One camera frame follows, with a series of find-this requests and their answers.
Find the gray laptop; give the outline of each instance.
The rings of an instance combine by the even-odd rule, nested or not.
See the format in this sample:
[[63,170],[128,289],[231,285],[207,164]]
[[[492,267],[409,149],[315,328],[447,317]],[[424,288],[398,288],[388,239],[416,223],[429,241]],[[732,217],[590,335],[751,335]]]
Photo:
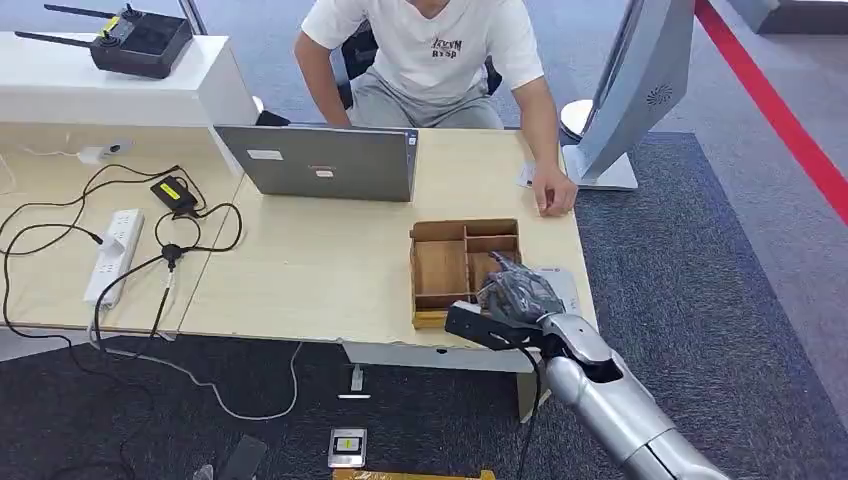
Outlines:
[[417,130],[293,125],[215,130],[262,193],[412,200]]

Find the man's left hand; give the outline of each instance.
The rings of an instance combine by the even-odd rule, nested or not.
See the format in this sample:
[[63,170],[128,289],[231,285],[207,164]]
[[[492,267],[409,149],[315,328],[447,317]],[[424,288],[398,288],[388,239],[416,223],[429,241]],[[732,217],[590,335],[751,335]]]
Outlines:
[[574,208],[577,185],[557,165],[536,165],[533,176],[533,192],[539,214],[543,217],[564,215]]

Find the black chair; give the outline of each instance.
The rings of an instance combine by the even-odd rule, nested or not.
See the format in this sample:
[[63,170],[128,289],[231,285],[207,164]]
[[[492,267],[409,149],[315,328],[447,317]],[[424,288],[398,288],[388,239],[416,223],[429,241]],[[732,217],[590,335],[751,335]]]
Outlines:
[[[371,31],[371,24],[366,20],[350,36],[341,47],[330,52],[330,64],[333,66],[333,75],[336,77],[336,87],[342,97],[342,105],[345,110],[353,106],[353,92],[350,81],[362,75],[374,63],[377,56],[377,40]],[[489,95],[501,85],[503,78],[495,70],[492,57],[486,58],[486,82],[489,86]]]

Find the red line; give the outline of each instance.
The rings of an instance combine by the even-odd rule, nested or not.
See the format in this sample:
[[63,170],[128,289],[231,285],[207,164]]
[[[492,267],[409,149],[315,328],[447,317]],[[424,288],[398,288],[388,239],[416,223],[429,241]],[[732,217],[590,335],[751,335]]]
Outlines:
[[845,177],[789,110],[786,102],[780,98],[709,0],[696,1],[695,15],[795,160],[842,217],[842,221],[848,224],[848,182]]

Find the black glove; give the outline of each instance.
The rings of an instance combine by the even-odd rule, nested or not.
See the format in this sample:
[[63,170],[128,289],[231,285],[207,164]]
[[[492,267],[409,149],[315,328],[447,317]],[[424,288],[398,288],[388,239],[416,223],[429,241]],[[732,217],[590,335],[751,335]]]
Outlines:
[[501,267],[490,273],[477,302],[501,321],[535,324],[543,315],[565,312],[565,305],[542,276],[500,253],[490,252]]

